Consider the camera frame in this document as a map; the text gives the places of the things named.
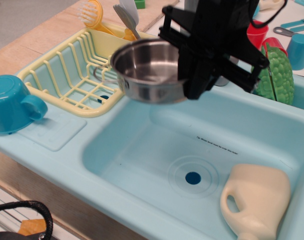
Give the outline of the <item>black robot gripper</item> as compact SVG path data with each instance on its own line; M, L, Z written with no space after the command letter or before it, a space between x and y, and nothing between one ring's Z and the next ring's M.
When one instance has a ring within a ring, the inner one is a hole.
M268 59L248 39L256 0L200 0L196 13L165 6L159 36L179 50L178 79L184 95L197 100L225 77L251 93ZM229 59L239 59L235 65Z

